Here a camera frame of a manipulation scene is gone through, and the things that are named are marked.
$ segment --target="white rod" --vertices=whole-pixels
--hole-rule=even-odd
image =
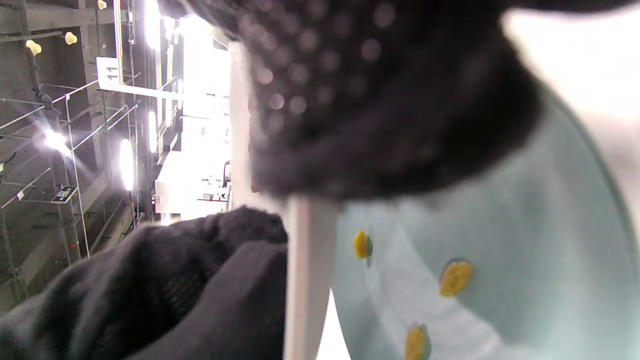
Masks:
[[[113,26],[116,35],[116,58],[118,59],[118,74],[120,82],[124,80],[124,71],[122,68],[122,7],[121,0],[113,0]]]
[[[178,94],[177,92],[169,92],[169,91],[141,88],[138,86],[128,86],[128,85],[103,86],[102,89],[107,91],[125,92],[127,94],[151,96],[151,97],[157,97],[158,99],[169,99],[169,100],[178,100],[178,101],[195,99],[198,101],[211,102],[215,100],[215,97],[212,97],[210,95],[184,95],[184,94]]]

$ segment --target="polka dot fabric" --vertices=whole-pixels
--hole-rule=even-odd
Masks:
[[[540,101],[499,26],[508,8],[630,0],[180,2],[247,48],[256,187],[342,200],[451,186],[526,143]]]

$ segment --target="yellow light bulb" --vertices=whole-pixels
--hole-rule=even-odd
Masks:
[[[67,42],[67,45],[75,44],[76,42],[78,42],[78,37],[75,36],[71,31],[68,31],[65,34],[65,41]]]
[[[38,45],[33,40],[27,40],[24,43],[24,47],[26,47],[29,50],[31,50],[31,54],[33,54],[33,56],[36,56],[37,54],[40,54],[42,52],[42,46]]]

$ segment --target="ceiling light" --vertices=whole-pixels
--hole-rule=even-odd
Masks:
[[[149,150],[156,152],[158,148],[158,125],[156,119],[156,113],[154,111],[149,112]]]
[[[44,144],[54,150],[60,151],[63,155],[71,155],[71,150],[67,147],[67,138],[53,130],[45,130]]]
[[[133,189],[133,150],[131,142],[124,139],[120,142],[120,175],[122,184],[129,192]]]
[[[67,45],[72,45],[72,44],[75,44],[76,42],[78,42],[78,37],[75,36],[71,31],[68,31],[65,34],[65,41],[66,41]]]
[[[211,25],[197,15],[188,15],[180,19],[178,32],[184,37],[207,37]]]
[[[40,54],[42,52],[42,46],[38,45],[33,40],[27,40],[24,43],[24,47],[27,47],[29,50],[31,50],[31,54],[33,54],[33,56],[36,56],[37,54]]]
[[[145,38],[154,50],[160,49],[160,19],[157,0],[145,0]]]

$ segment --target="metal beam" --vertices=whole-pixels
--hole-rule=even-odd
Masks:
[[[113,12],[97,12],[101,24],[113,24]],[[95,24],[93,8],[71,9],[51,4],[26,4],[26,19],[29,31],[73,28]],[[21,33],[20,13],[9,7],[0,8],[0,34]]]
[[[58,35],[62,35],[62,31],[53,31],[52,33],[44,33],[44,34],[24,35],[21,37],[0,37],[0,43],[11,42],[11,41],[27,41],[27,40],[33,40],[38,38],[56,37]]]

